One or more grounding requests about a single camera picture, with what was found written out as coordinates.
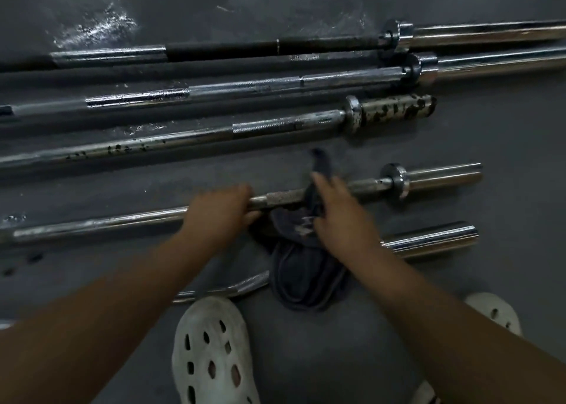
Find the shoe hole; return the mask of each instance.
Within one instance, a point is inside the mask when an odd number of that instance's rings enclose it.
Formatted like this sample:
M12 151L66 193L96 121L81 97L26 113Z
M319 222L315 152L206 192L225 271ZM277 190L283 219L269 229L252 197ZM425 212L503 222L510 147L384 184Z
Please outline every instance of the shoe hole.
M195 388L192 386L188 387L188 401L191 404L196 404Z
M211 379L214 379L216 377L216 365L213 361L210 361L208 364L208 374Z
M35 264L43 259L43 254L41 252L33 253L28 256L28 264Z
M232 382L234 383L234 386L240 386L240 383L242 382L242 376L240 376L240 370L238 370L238 366L236 364L232 365L230 372L232 374Z

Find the gray floor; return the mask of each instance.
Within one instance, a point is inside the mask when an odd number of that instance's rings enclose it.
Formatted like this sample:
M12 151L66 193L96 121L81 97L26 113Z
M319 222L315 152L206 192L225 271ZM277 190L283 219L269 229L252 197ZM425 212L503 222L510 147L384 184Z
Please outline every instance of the gray floor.
M564 0L3 0L0 12L4 15L1 50L372 32L390 17L416 23L566 18ZM99 20L110 25L98 35L89 35L84 28ZM144 79L153 76L163 79L153 84L171 84L187 78L185 70L167 65L136 68L139 80L133 70L3 75L0 92L6 101L53 93L119 92L145 86L149 82ZM168 74L175 79L169 80ZM116 75L118 84L110 80ZM250 182L258 193L295 188L307 183L307 152L313 146L327 149L337 170L352 179L375 176L382 164L392 161L428 165L477 160L485 164L485 179L475 187L414 200L402 210L383 202L368 207L387 234L457 220L476 225L481 232L478 246L419 268L460 296L473 291L499 294L519 313L526 337L566 362L562 255L566 178L560 172L566 158L560 94L564 87L564 73L438 85L430 90L439 98L433 117L416 125L392 125L361 142L342 137L287 140L274 146L266 142L250 151L240 147L202 157L181 152L147 157L147 163L112 168L103 164L87 172L53 171L33 179L4 176L3 225L174 206L194 188L237 181ZM185 112L179 110L140 114L145 126L139 130L184 125L178 120ZM21 138L6 132L0 151L136 131L134 125L48 137L28 133ZM2 271L15 272L0 277L0 317L24 316L160 238L138 235L3 252ZM43 259L31 264L27 259L38 253ZM211 262L191 287L227 284L268 266L269 259L244 236L229 253ZM357 283L345 300L323 313L290 312L269 290L245 298L238 307L249 325L255 377L264 402L404 403L422 379L395 332ZM170 356L172 336L184 310L174 307L163 315L96 402L178 402Z

